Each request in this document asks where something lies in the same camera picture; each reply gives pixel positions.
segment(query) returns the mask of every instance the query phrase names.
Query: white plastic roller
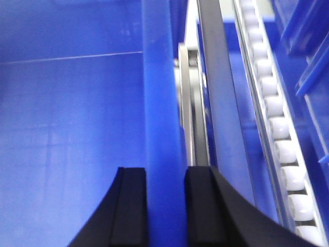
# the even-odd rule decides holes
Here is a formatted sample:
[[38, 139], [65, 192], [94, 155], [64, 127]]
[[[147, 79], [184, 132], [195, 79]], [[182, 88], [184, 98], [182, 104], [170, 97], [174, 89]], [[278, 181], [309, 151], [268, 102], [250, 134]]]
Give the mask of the white plastic roller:
[[288, 121], [285, 117], [271, 117], [269, 124], [272, 130], [272, 136], [275, 140], [287, 139], [289, 137]]
[[248, 37], [251, 44], [263, 42], [263, 34], [259, 27], [252, 27], [248, 29]]
[[278, 84], [273, 76], [265, 76], [260, 79], [260, 86], [263, 96], [276, 95], [278, 93]]
[[263, 42], [254, 43], [252, 55], [254, 59], [267, 59], [267, 46]]
[[259, 27], [259, 21], [256, 16], [256, 14], [251, 13], [251, 14], [246, 14], [244, 16], [244, 21], [247, 29], [250, 29], [252, 27], [258, 28]]
[[282, 180], [287, 190], [297, 191], [305, 188], [305, 171], [298, 166], [281, 167]]
[[252, 1], [242, 1], [241, 2], [242, 14], [253, 14], [255, 13], [255, 6]]
[[258, 77], [272, 75], [272, 62], [269, 59], [256, 60], [256, 72]]
[[264, 98], [268, 117], [283, 115], [283, 100], [280, 96], [267, 96]]
[[275, 146], [281, 164], [294, 163], [297, 160], [295, 144], [291, 140], [276, 140]]
[[320, 231], [316, 226], [300, 225], [296, 227], [296, 234], [303, 239], [317, 246], [325, 246], [321, 237]]
[[288, 195], [288, 205], [295, 221], [308, 221], [314, 217], [314, 206], [308, 195]]

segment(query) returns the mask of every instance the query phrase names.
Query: blue plastic panel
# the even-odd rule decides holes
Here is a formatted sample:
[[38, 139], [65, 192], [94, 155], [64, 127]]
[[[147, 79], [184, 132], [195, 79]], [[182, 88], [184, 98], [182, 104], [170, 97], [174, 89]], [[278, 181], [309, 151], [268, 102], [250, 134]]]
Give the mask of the blue plastic panel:
[[142, 54], [7, 64], [0, 77], [0, 246], [66, 246], [117, 167], [145, 166]]
[[4, 0], [0, 29], [0, 62], [142, 51], [140, 0]]
[[146, 148], [151, 246], [184, 246], [172, 61], [186, 3], [2, 1], [0, 246], [66, 246], [117, 167], [147, 165]]
[[312, 56], [329, 32], [326, 0], [272, 0], [282, 39], [289, 53]]

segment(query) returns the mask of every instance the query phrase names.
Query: blue crate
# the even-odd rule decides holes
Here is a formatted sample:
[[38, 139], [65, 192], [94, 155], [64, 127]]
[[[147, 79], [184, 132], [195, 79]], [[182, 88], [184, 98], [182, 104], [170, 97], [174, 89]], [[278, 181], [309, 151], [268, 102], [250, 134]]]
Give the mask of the blue crate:
[[148, 168], [150, 246], [185, 246], [186, 2], [2, 1], [0, 246], [66, 246], [119, 166]]

